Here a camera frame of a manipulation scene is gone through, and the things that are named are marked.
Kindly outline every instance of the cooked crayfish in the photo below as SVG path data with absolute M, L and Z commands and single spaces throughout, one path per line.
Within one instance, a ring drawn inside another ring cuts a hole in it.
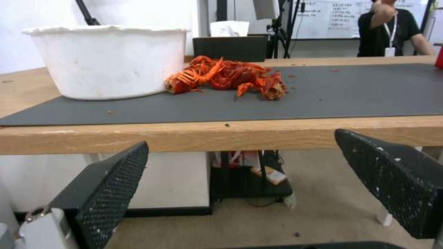
M 209 84 L 218 90 L 236 89 L 238 97 L 249 89 L 256 89 L 264 98 L 278 100 L 287 92 L 286 86 L 280 72 L 269 76 L 266 73 L 270 70 L 248 62 L 223 58 L 213 60 L 206 56 L 198 56 L 183 71 L 168 77 L 165 85 L 169 92 L 179 94 L 199 91 L 199 86 Z

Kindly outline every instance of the red cup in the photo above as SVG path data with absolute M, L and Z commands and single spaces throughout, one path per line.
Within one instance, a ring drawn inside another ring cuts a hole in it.
M 443 46 L 440 48 L 440 53 L 437 57 L 437 61 L 435 62 L 435 66 L 443 69 Z

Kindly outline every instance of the person's arm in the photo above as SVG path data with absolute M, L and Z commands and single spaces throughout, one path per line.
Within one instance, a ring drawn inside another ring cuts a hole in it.
M 422 34 L 411 36 L 411 42 L 415 50 L 421 55 L 433 55 L 434 49 Z
M 387 4 L 382 4 L 381 0 L 377 0 L 372 5 L 372 11 L 374 11 L 374 15 L 371 19 L 371 28 L 375 28 L 389 22 L 395 15 L 395 8 Z

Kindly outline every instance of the black t-shirt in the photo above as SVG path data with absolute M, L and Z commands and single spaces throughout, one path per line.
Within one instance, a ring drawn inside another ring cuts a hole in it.
M 395 47 L 395 56 L 403 55 L 403 43 L 419 34 L 414 16 L 407 10 L 397 9 L 397 31 L 392 46 Z M 374 12 L 368 12 L 358 19 L 358 30 L 360 32 L 360 48 L 358 57 L 384 56 L 385 48 L 389 47 L 389 36 L 384 25 L 371 29 L 371 19 Z M 394 17 L 387 23 L 389 31 L 394 28 Z

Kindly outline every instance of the id badge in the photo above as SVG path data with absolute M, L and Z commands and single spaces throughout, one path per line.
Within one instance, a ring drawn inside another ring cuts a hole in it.
M 394 57 L 395 56 L 395 48 L 387 47 L 385 48 L 385 57 Z

